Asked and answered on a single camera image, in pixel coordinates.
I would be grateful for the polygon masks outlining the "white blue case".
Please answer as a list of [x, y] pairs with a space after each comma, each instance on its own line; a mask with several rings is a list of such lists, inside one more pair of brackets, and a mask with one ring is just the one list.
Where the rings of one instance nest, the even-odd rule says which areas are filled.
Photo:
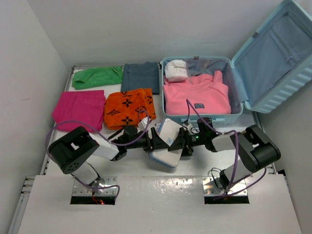
[[148, 153], [148, 157], [170, 168], [177, 167], [181, 158], [182, 149], [169, 151], [169, 148], [177, 138], [181, 127], [180, 124], [169, 118], [164, 119], [160, 123], [156, 133], [165, 143], [166, 148], [155, 149], [151, 153]]

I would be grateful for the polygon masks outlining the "orange black patterned towel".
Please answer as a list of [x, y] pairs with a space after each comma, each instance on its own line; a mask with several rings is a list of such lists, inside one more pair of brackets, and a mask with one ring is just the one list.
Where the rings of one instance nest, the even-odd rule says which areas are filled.
[[105, 101], [104, 124], [110, 130], [119, 130], [125, 125], [138, 126], [146, 116], [156, 119], [151, 88], [112, 93]]

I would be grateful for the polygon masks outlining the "pink hoodie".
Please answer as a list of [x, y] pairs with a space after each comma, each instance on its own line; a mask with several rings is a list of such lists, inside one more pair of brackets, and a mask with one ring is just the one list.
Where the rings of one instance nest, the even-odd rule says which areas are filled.
[[222, 72], [201, 74], [181, 82], [169, 82], [164, 78], [165, 113], [171, 116], [186, 115], [189, 100], [200, 114], [231, 113], [229, 88], [223, 83]]

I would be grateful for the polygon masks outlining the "white drawstring pouch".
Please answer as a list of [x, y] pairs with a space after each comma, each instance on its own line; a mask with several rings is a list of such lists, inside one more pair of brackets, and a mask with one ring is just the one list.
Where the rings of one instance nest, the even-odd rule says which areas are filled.
[[184, 60], [172, 60], [165, 66], [165, 77], [168, 82], [182, 82], [189, 77], [188, 65]]

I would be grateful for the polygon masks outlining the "magenta garment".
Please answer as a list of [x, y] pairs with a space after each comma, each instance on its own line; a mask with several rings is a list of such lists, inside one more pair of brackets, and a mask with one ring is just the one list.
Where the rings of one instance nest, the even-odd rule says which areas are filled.
[[104, 120], [105, 95], [103, 90], [63, 92], [52, 112], [56, 124], [68, 123], [57, 127], [59, 131], [70, 132], [80, 124], [86, 123], [88, 132], [100, 131]]

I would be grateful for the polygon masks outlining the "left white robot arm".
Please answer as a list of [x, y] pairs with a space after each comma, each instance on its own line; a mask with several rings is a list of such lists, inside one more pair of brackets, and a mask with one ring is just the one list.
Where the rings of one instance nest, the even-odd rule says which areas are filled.
[[47, 147], [47, 151], [64, 174], [71, 174], [83, 186], [96, 189], [95, 181], [99, 179], [99, 175], [87, 163], [87, 159], [95, 155], [109, 161], [118, 161], [126, 156], [128, 149], [142, 148], [150, 153], [169, 148], [154, 127], [151, 128], [151, 134], [149, 137], [147, 131], [139, 132], [136, 127], [127, 125], [108, 139], [102, 139], [79, 126], [54, 141]]

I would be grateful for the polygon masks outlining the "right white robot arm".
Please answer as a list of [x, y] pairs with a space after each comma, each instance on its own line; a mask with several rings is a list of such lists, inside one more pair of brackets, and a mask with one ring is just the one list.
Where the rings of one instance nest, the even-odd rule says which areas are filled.
[[195, 146], [204, 145], [210, 152], [234, 150], [234, 163], [219, 174], [219, 185], [228, 191], [234, 184], [280, 160], [281, 152], [273, 141], [257, 125], [242, 132], [225, 133], [213, 128], [208, 117], [197, 120], [199, 132], [190, 134], [180, 128], [168, 151], [182, 150], [183, 156], [191, 156]]

